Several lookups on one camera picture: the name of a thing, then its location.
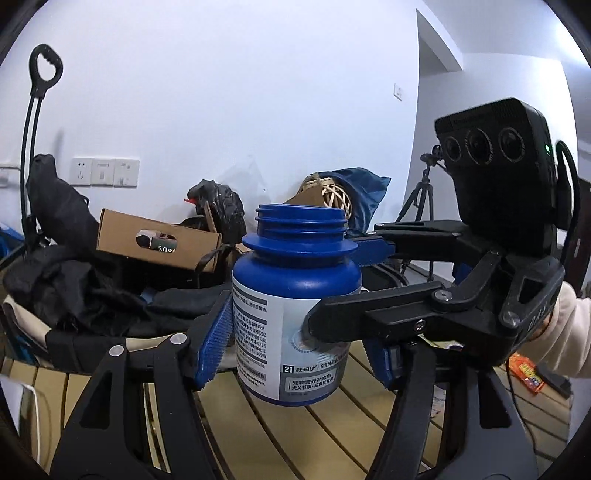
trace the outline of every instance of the camera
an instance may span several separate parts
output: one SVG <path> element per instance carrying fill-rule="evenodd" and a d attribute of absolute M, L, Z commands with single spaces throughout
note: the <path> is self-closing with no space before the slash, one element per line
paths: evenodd
<path fill-rule="evenodd" d="M 506 250 L 556 249 L 556 168 L 541 112 L 515 98 L 435 121 L 462 221 Z"/>

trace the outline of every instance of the wicker ball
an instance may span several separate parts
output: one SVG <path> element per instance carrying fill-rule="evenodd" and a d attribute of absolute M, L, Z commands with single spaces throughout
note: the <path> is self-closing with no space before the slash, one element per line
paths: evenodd
<path fill-rule="evenodd" d="M 331 177 L 321 179 L 317 173 L 308 175 L 302 182 L 299 192 L 309 189 L 315 185 L 321 185 L 322 196 L 324 197 L 325 207 L 340 208 L 345 211 L 345 218 L 347 221 L 351 217 L 352 205 L 351 199 L 345 189 L 335 182 Z"/>

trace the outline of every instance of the orange snack package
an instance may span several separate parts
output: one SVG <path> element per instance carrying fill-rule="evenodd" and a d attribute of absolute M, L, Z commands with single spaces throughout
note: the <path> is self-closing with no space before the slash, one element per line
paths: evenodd
<path fill-rule="evenodd" d="M 509 368 L 511 372 L 521 380 L 529 391 L 536 394 L 546 383 L 535 373 L 535 363 L 526 356 L 514 353 L 509 357 Z"/>

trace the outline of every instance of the wooden slat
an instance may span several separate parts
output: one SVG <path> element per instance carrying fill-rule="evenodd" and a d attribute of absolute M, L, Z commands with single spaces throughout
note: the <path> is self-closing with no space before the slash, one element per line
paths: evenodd
<path fill-rule="evenodd" d="M 566 447 L 566 442 L 546 432 L 542 432 L 542 430 L 536 428 L 534 425 L 530 425 L 530 428 L 535 437 L 538 453 L 545 453 L 549 457 L 558 458 L 564 447 Z"/>
<path fill-rule="evenodd" d="M 236 480 L 297 480 L 246 400 L 233 373 L 199 392 L 207 422 Z"/>
<path fill-rule="evenodd" d="M 437 344 L 441 346 L 447 345 L 448 343 L 451 342 L 438 342 Z M 360 363 L 367 368 L 370 368 L 367 355 L 365 354 L 361 342 L 352 343 L 350 352 Z M 497 373 L 505 388 L 508 388 L 509 383 L 505 372 L 498 371 Z M 569 413 L 563 406 L 559 406 L 556 402 L 548 400 L 547 398 L 540 397 L 540 395 L 531 394 L 530 391 L 527 390 L 527 388 L 515 377 L 513 377 L 513 386 L 516 395 L 519 396 L 517 399 L 519 409 L 528 423 L 540 426 L 542 429 L 551 432 L 553 435 L 563 440 L 568 438 Z M 441 427 L 443 425 L 443 412 L 436 415 L 433 421 L 436 425 Z"/>
<path fill-rule="evenodd" d="M 309 409 L 344 450 L 368 471 L 384 436 L 380 426 L 339 388 Z"/>
<path fill-rule="evenodd" d="M 67 375 L 40 368 L 35 378 L 35 390 L 39 399 L 39 431 L 41 434 L 40 465 L 49 472 L 53 455 L 60 441 L 63 428 L 63 407 L 66 395 Z"/>
<path fill-rule="evenodd" d="M 7 377 L 10 376 L 10 369 L 12 368 L 12 358 L 5 356 L 4 357 L 4 362 L 2 362 L 2 369 L 0 370 L 0 373 L 2 375 L 6 375 Z"/>
<path fill-rule="evenodd" d="M 507 380 L 507 375 L 505 372 L 501 371 L 499 374 L 499 378 L 501 379 L 501 383 L 505 386 L 505 388 L 509 388 L 509 381 Z M 565 424 L 569 424 L 570 420 L 570 410 L 565 406 L 551 400 L 550 398 L 546 397 L 545 395 L 541 394 L 533 394 L 530 392 L 527 387 L 522 384 L 518 379 L 513 377 L 513 387 L 515 388 L 515 395 L 523 398 L 527 402 L 535 405 L 536 407 L 540 408 L 541 410 L 545 411 L 548 415 L 557 418 L 561 422 Z"/>
<path fill-rule="evenodd" d="M 524 420 L 528 424 L 535 425 L 563 441 L 568 440 L 569 426 L 566 423 L 555 419 L 545 411 L 540 410 L 538 407 L 531 403 L 527 403 L 519 397 L 517 397 L 517 405 L 519 406 L 519 411 L 523 415 Z"/>
<path fill-rule="evenodd" d="M 37 367 L 14 361 L 10 369 L 10 378 L 18 380 L 26 385 L 35 383 Z M 23 439 L 27 448 L 31 451 L 31 456 L 37 458 L 37 421 L 35 419 L 34 403 L 29 395 L 26 395 L 21 405 L 21 416 L 27 420 L 30 425 L 31 433 L 27 439 Z"/>
<path fill-rule="evenodd" d="M 160 465 L 160 460 L 158 459 L 158 453 L 156 452 L 156 447 L 154 444 L 154 431 L 152 429 L 152 424 L 150 422 L 150 415 L 148 414 L 148 403 L 149 403 L 149 394 L 146 393 L 144 389 L 144 418 L 146 422 L 146 436 L 148 437 L 148 448 L 150 449 L 150 458 L 152 459 L 152 465 L 156 468 L 162 470 L 162 466 Z"/>
<path fill-rule="evenodd" d="M 156 387 L 153 383 L 148 384 L 148 392 L 150 394 L 150 408 L 152 410 L 152 418 L 154 422 L 152 427 L 154 428 L 154 432 L 156 433 L 155 441 L 158 442 L 158 447 L 160 448 L 160 453 L 162 455 L 162 460 L 164 462 L 161 465 L 162 470 L 170 473 L 170 465 L 168 464 L 168 458 L 166 457 L 166 450 L 164 447 L 164 439 L 162 437 L 162 431 L 160 430 L 160 420 L 158 419 L 158 403 L 156 401 Z"/>
<path fill-rule="evenodd" d="M 552 462 L 550 462 L 550 460 L 547 460 L 541 456 L 536 456 L 535 457 L 537 463 L 538 463 L 538 473 L 540 474 L 540 476 L 542 476 L 542 474 L 548 469 L 550 468 L 550 465 L 552 465 Z"/>
<path fill-rule="evenodd" d="M 10 369 L 10 378 L 27 385 L 33 385 L 36 374 L 37 367 L 18 361 L 14 361 L 12 363 L 12 368 Z"/>
<path fill-rule="evenodd" d="M 68 383 L 66 387 L 66 403 L 64 405 L 64 425 L 68 422 L 70 415 L 72 414 L 72 410 L 76 406 L 76 402 L 82 395 L 82 391 L 84 387 L 90 380 L 90 377 L 87 375 L 76 375 L 70 374 L 68 375 Z"/>
<path fill-rule="evenodd" d="M 341 388 L 375 418 L 382 428 L 385 428 L 394 405 L 394 394 L 386 390 L 354 358 L 349 358 L 347 361 Z M 427 443 L 423 452 L 423 460 L 428 465 L 437 463 L 440 443 L 441 429 L 430 423 L 427 432 Z"/>
<path fill-rule="evenodd" d="M 370 372 L 371 375 L 373 375 L 371 373 L 372 370 L 371 370 L 371 365 L 369 364 L 369 359 L 367 357 L 367 354 L 365 353 L 365 349 L 363 348 L 363 344 L 361 342 L 351 343 L 351 349 L 349 352 L 350 352 L 351 356 L 355 360 L 357 360 L 358 363 L 360 363 L 363 367 L 365 367 L 366 370 L 368 370 L 368 372 Z M 441 429 L 443 428 L 444 414 L 445 414 L 445 407 L 443 407 L 441 409 L 441 411 L 431 419 L 433 421 L 433 423 Z"/>
<path fill-rule="evenodd" d="M 502 370 L 503 374 L 505 374 L 505 365 L 501 365 L 499 367 L 496 367 L 495 370 Z M 513 378 L 515 378 L 518 382 L 521 382 L 515 375 L 513 375 Z M 559 403 L 560 405 L 562 405 L 564 408 L 566 409 L 570 409 L 570 401 L 568 398 L 564 398 L 563 396 L 561 396 L 555 389 L 553 389 L 551 386 L 549 385 L 545 385 L 544 388 L 542 388 L 542 390 L 540 390 L 540 394 L 554 400 L 556 403 Z"/>
<path fill-rule="evenodd" d="M 250 396 L 281 449 L 306 480 L 363 480 L 365 472 L 305 407 L 280 407 Z"/>

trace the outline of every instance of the cardboard box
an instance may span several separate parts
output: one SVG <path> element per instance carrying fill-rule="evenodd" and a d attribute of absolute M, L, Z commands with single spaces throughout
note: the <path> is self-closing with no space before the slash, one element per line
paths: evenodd
<path fill-rule="evenodd" d="M 289 205 L 308 205 L 312 207 L 323 207 L 324 197 L 322 196 L 322 186 L 314 185 L 303 192 L 297 193 L 294 197 L 285 203 Z"/>
<path fill-rule="evenodd" d="M 218 248 L 221 241 L 222 236 L 219 233 L 203 232 L 103 209 L 96 249 L 193 270 L 202 256 Z M 204 271 L 212 272 L 216 262 L 217 256 L 207 264 Z"/>

